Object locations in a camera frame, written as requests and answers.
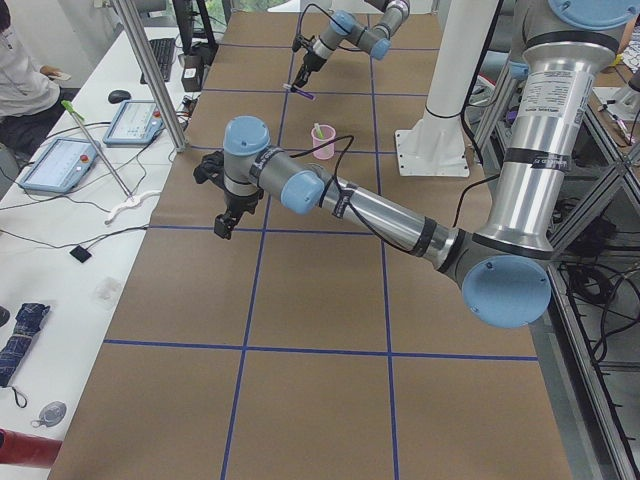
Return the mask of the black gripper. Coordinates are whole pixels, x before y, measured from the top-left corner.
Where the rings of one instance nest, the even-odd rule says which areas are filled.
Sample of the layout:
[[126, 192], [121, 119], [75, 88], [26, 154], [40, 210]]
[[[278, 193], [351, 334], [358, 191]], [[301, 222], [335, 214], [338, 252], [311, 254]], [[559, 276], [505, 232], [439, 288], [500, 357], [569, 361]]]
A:
[[313, 51], [307, 52], [303, 57], [303, 66], [300, 67], [293, 82], [293, 86], [297, 89], [304, 88], [307, 85], [311, 74], [319, 72], [325, 63], [325, 58], [317, 55]]
[[230, 239], [233, 229], [240, 223], [243, 215], [248, 212], [253, 215], [264, 197], [264, 190], [257, 188], [250, 195], [239, 195], [227, 187], [223, 188], [226, 211], [216, 216], [213, 223], [214, 233], [222, 239]]

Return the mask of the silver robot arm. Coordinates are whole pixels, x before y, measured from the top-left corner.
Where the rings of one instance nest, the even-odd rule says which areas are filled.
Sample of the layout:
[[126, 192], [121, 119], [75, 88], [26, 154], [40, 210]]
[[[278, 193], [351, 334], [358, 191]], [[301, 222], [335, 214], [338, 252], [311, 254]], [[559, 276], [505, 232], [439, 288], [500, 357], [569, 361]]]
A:
[[[290, 14], [233, 18], [207, 83], [207, 141], [220, 143], [229, 120], [254, 115], [273, 142], [307, 161], [320, 120], [337, 129], [345, 150], [328, 169], [439, 222], [480, 226], [490, 194], [479, 166], [466, 178], [404, 177], [397, 167], [393, 133], [418, 115], [438, 56], [437, 20], [410, 17], [382, 61], [338, 52], [312, 77], [313, 101], [282, 90], [298, 67], [289, 47], [295, 23]], [[479, 349], [488, 338], [522, 346], [522, 329], [478, 320], [427, 262], [322, 210], [299, 215], [268, 197], [231, 240], [210, 245], [211, 318], [221, 342], [247, 331], [253, 345], [316, 349], [379, 349], [384, 335], [403, 351]]]
[[[301, 91], [314, 72], [319, 72], [332, 54], [347, 41], [357, 51], [367, 53], [375, 60], [382, 60], [391, 47], [391, 38], [410, 15], [409, 1], [368, 1], [368, 4], [382, 13], [381, 19], [372, 27], [365, 26], [352, 13], [336, 10], [329, 14], [316, 3], [309, 4], [302, 12], [296, 35], [292, 42], [292, 51], [306, 51], [302, 65], [293, 80], [290, 89]], [[310, 7], [318, 9], [328, 16], [327, 28], [318, 36], [306, 38], [301, 31], [302, 22]]]

